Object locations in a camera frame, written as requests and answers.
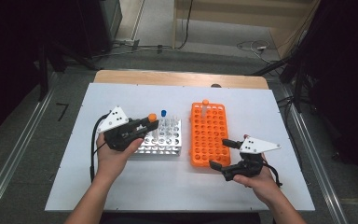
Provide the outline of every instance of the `wooden edge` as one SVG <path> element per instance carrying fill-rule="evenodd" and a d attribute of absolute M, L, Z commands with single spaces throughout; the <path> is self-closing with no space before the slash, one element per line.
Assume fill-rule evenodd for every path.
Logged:
<path fill-rule="evenodd" d="M 97 72 L 94 82 L 196 87 L 219 84 L 222 88 L 269 89 L 263 77 L 138 70 L 101 70 Z"/>

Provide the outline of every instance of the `floor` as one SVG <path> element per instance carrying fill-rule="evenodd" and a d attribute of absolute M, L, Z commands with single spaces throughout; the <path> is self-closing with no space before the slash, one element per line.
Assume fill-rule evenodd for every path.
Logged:
<path fill-rule="evenodd" d="M 133 43 L 139 39 L 140 45 L 171 44 L 172 1 L 128 0 L 121 3 L 124 19 L 117 40 Z M 177 45 L 182 43 L 182 24 L 186 25 L 186 22 L 178 21 Z M 106 69 L 245 75 L 265 67 L 269 62 L 280 60 L 268 29 L 264 27 L 190 21 L 188 34 L 187 43 L 180 51 L 166 50 L 157 54 L 155 50 L 131 52 L 131 49 L 123 47 L 96 57 L 94 62 Z M 269 43 L 269 46 L 259 52 L 251 49 L 252 43 Z M 36 87 L 0 128 L 0 174 L 13 152 L 21 157 L 18 163 L 7 168 L 10 171 L 7 176 L 9 182 L 0 183 L 0 223 L 62 223 L 67 217 L 65 213 L 47 213 L 44 206 L 84 93 L 95 76 L 95 71 L 71 60 L 67 62 L 69 66 L 65 74 L 52 73 L 50 96 L 44 105 L 37 102 L 39 89 Z M 279 82 L 281 71 L 279 68 L 263 76 L 277 100 L 291 95 L 292 90 L 291 85 Z M 68 107 L 60 119 L 62 105 Z M 30 128 L 28 121 L 35 118 L 36 108 L 42 108 L 44 113 L 34 119 L 37 125 Z M 288 130 L 293 135 L 292 141 L 298 149 L 299 162 L 305 179 L 310 183 L 309 191 L 316 207 L 315 212 L 301 214 L 309 223 L 358 223 L 358 167 L 331 159 L 335 150 L 323 120 L 308 105 L 302 105 L 302 108 L 300 115 L 292 108 L 290 116 L 286 117 L 282 107 L 282 118 L 287 118 Z M 310 139 L 299 131 L 299 120 L 306 124 Z M 25 145 L 16 145 L 23 138 L 23 130 L 27 129 L 32 137 Z M 317 153 L 326 179 L 318 178 L 319 171 L 312 163 L 310 149 Z M 342 206 L 342 219 L 337 219 L 328 206 L 328 197 L 323 191 L 326 180 L 332 185 L 333 193 Z M 269 212 L 260 215 L 262 223 L 271 223 Z"/>

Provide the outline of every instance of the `gray floor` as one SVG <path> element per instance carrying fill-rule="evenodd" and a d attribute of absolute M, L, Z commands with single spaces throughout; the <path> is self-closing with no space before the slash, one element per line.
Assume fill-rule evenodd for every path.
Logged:
<path fill-rule="evenodd" d="M 146 14 L 143 15 L 144 21 L 147 19 L 146 16 Z M 142 29 L 145 27 L 140 26 L 137 36 L 144 41 L 143 44 L 150 44 L 152 40 L 146 41 L 147 38 L 142 35 Z M 260 35 L 257 39 L 269 38 L 259 32 L 253 34 Z M 195 46 L 196 41 L 193 41 L 193 38 L 189 38 L 189 46 L 191 44 Z M 237 49 L 235 44 L 231 47 L 221 47 L 222 44 L 216 44 L 219 41 L 221 43 L 220 37 L 210 41 L 212 41 L 211 45 L 216 45 L 218 49 L 225 48 L 225 53 L 218 54 L 218 51 L 211 51 L 214 48 L 204 48 L 203 45 L 198 45 L 197 48 L 181 51 L 168 50 L 161 54 L 151 50 L 131 54 L 113 54 L 95 58 L 94 62 L 104 69 L 186 71 L 229 75 L 250 74 L 266 65 L 252 52 Z M 156 44 L 168 43 L 159 42 L 156 39 Z M 126 49 L 115 49 L 112 53 L 122 51 L 126 51 Z M 274 56 L 273 52 L 269 55 L 266 54 L 266 57 L 276 60 L 276 55 Z M 96 73 L 77 63 L 69 62 L 68 64 L 65 73 L 58 74 L 60 80 L 46 112 L 35 129 L 21 162 L 0 201 L 0 223 L 62 223 L 67 217 L 65 213 L 45 212 L 44 207 L 54 181 L 54 175 L 58 170 L 62 154 L 74 127 L 78 109 L 81 107 L 88 84 L 92 82 Z M 276 75 L 276 71 L 273 71 L 271 74 L 265 74 L 264 77 L 268 80 L 268 85 L 278 100 L 285 97 L 285 92 L 283 84 L 278 81 Z M 36 87 L 0 128 L 0 170 L 31 117 L 37 104 L 38 94 L 39 89 Z M 63 108 L 57 103 L 69 104 L 61 121 L 58 119 Z M 302 107 L 304 110 L 302 116 L 328 177 L 340 199 L 348 222 L 358 223 L 358 167 L 331 160 L 331 155 L 335 150 L 331 145 L 322 119 L 311 113 L 307 105 L 302 105 Z M 316 207 L 315 212 L 305 212 L 302 215 L 309 223 L 334 223 L 296 125 L 291 117 L 288 118 L 288 122 L 289 130 L 294 136 L 292 140 L 296 143 L 302 160 L 304 177 L 310 182 L 309 191 Z M 271 223 L 269 212 L 262 212 L 261 217 L 263 223 Z"/>

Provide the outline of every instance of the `table surface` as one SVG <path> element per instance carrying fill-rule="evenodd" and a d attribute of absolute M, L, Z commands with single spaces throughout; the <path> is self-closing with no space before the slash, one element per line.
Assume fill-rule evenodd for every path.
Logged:
<path fill-rule="evenodd" d="M 206 88 L 215 83 L 223 88 Z M 182 120 L 182 129 L 189 130 L 187 118 L 191 103 L 207 96 L 210 102 L 223 103 L 226 107 L 230 139 L 241 140 L 247 132 L 253 137 L 281 144 L 282 149 L 270 151 L 266 157 L 280 174 L 282 192 L 296 209 L 314 210 L 279 108 L 267 88 L 262 77 L 153 71 L 98 72 L 94 83 L 89 85 L 45 209 L 73 210 L 90 185 L 90 130 L 112 106 L 121 105 L 131 118 L 144 117 L 156 109 L 167 109 L 169 114 L 174 111 Z M 221 174 L 210 168 L 192 167 L 188 156 L 189 136 L 189 132 L 182 133 L 179 157 L 130 159 L 109 192 L 105 211 L 267 210 L 251 189 L 233 181 L 226 182 Z M 230 155 L 231 163 L 241 159 L 237 150 L 231 149 Z"/>

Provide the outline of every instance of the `white table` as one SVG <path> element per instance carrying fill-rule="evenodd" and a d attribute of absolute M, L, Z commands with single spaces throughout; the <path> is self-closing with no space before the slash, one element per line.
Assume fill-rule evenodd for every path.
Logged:
<path fill-rule="evenodd" d="M 190 108 L 208 99 L 227 111 L 228 136 L 243 135 L 279 143 L 282 149 L 266 153 L 283 182 L 282 192 L 295 209 L 314 210 L 296 155 L 284 128 L 279 108 L 269 90 L 217 89 L 183 86 L 152 86 L 91 83 L 79 111 L 73 133 L 46 205 L 47 211 L 71 211 L 90 185 L 90 139 L 96 120 L 115 105 L 130 118 L 167 110 L 182 119 L 189 130 Z M 182 154 L 166 160 L 132 159 L 112 186 L 106 211 L 131 212 L 232 212 L 267 210 L 251 189 L 246 189 L 209 168 L 192 167 L 189 133 L 183 133 Z M 240 160 L 231 149 L 232 163 Z"/>

